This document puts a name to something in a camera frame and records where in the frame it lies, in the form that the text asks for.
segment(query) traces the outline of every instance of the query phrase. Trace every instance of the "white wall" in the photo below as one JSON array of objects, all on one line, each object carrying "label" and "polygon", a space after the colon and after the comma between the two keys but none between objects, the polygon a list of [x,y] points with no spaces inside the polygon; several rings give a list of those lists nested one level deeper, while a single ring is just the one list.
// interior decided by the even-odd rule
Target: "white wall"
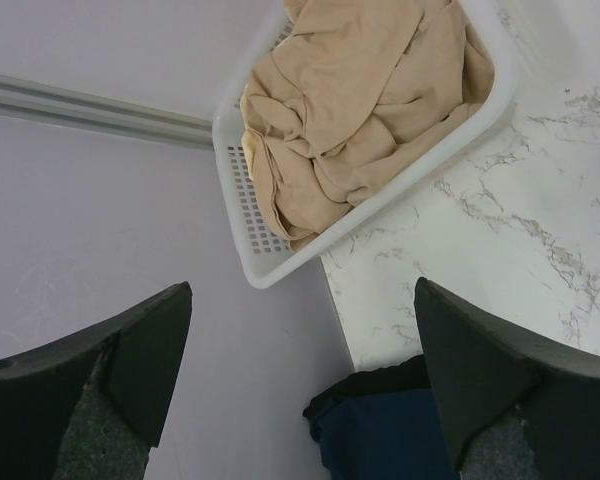
[{"label": "white wall", "polygon": [[0,117],[0,358],[183,280],[194,313],[149,480],[319,480],[301,417],[352,368],[313,262],[245,280],[213,154]]},{"label": "white wall", "polygon": [[0,1],[0,73],[211,119],[282,0]]}]

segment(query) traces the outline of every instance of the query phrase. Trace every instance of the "white plastic basket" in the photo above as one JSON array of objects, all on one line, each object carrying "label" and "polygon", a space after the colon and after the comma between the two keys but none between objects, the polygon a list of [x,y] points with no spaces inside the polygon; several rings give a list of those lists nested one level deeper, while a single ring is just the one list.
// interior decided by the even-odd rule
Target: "white plastic basket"
[{"label": "white plastic basket", "polygon": [[297,253],[293,253],[286,242],[276,237],[264,224],[241,146],[244,124],[239,99],[251,67],[291,33],[282,7],[265,19],[259,30],[260,35],[237,65],[213,122],[213,144],[231,231],[244,273],[251,285],[268,288],[306,261],[323,253],[338,239],[453,157],[502,115],[516,87],[518,65],[513,43],[499,21],[492,1],[460,0],[495,69],[493,89],[482,108],[379,193],[351,210]]}]

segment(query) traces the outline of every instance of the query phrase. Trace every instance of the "black fabric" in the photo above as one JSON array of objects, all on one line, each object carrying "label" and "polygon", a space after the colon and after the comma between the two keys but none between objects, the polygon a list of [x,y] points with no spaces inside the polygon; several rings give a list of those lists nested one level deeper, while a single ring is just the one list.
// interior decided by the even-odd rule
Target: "black fabric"
[{"label": "black fabric", "polygon": [[458,471],[469,441],[540,378],[529,359],[490,338],[422,279],[415,308],[451,463]]},{"label": "black fabric", "polygon": [[526,438],[547,479],[600,480],[600,380],[542,368],[522,405]]},{"label": "black fabric", "polygon": [[429,376],[424,357],[418,355],[398,366],[379,368],[371,372],[352,373],[313,398],[303,415],[310,422],[311,438],[319,442],[321,430],[314,419],[330,403],[337,405],[347,398],[429,387]]},{"label": "black fabric", "polygon": [[524,439],[524,424],[512,409],[480,432],[462,464],[462,480],[542,480]]},{"label": "black fabric", "polygon": [[104,387],[103,352],[69,420],[52,480],[142,480],[150,447],[118,413]]},{"label": "black fabric", "polygon": [[314,419],[333,480],[459,480],[430,389],[348,398]]},{"label": "black fabric", "polygon": [[0,480],[52,477],[70,418],[109,349],[105,394],[116,400],[116,411],[147,448],[157,445],[188,332],[191,296],[187,283],[174,285],[116,317],[0,360]]},{"label": "black fabric", "polygon": [[[415,306],[456,467],[469,441],[498,419],[498,411],[519,403],[543,478],[600,480],[599,356],[491,315],[423,278]],[[480,365],[481,357],[494,364]]]}]

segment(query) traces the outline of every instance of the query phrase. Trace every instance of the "folded clothing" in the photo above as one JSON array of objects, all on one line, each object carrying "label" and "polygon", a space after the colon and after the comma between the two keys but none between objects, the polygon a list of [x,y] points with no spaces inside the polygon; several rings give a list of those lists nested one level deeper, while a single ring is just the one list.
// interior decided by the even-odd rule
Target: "folded clothing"
[{"label": "folded clothing", "polygon": [[457,0],[287,0],[240,106],[258,206],[294,250],[467,120],[493,67]]},{"label": "folded clothing", "polygon": [[372,372],[352,373],[313,398],[302,414],[310,422],[311,438],[319,442],[322,432],[315,418],[323,413],[327,406],[333,407],[348,398],[426,389],[430,386],[424,357],[417,355],[397,366],[379,368]]},{"label": "folded clothing", "polygon": [[315,421],[333,480],[459,480],[430,389],[349,398]]}]

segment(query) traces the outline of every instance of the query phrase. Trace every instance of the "beige towel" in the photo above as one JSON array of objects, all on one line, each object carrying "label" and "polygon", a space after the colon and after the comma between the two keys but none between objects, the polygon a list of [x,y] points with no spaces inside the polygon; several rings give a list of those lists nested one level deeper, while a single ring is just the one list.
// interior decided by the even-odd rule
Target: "beige towel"
[{"label": "beige towel", "polygon": [[297,250],[469,118],[493,68],[457,0],[296,0],[240,106],[262,216]]}]

